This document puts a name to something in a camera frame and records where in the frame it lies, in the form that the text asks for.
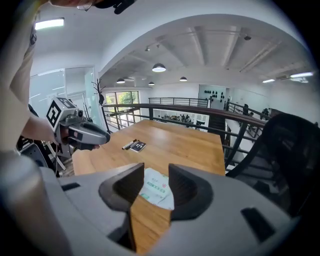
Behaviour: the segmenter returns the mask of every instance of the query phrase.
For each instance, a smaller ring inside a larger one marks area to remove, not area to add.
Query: chair
[[[270,119],[250,152],[226,176],[241,180],[290,215],[300,213],[320,167],[320,129],[281,113]]]

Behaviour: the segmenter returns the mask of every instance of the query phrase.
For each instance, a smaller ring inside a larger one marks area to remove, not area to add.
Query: table top
[[[122,150],[134,139],[146,143],[140,152]],[[92,151],[78,150],[73,156],[75,175],[104,172],[132,163],[168,175],[168,165],[180,164],[225,175],[225,161],[219,135],[181,125],[142,120],[111,134],[107,144]],[[141,196],[131,209],[136,252],[148,252],[170,227],[170,210],[157,207]]]

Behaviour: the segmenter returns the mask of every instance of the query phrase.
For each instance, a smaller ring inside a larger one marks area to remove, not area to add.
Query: white shirt
[[[0,151],[15,148],[30,117],[30,70],[35,47],[31,36],[39,7],[38,1],[34,1],[17,9],[19,19],[0,49]]]

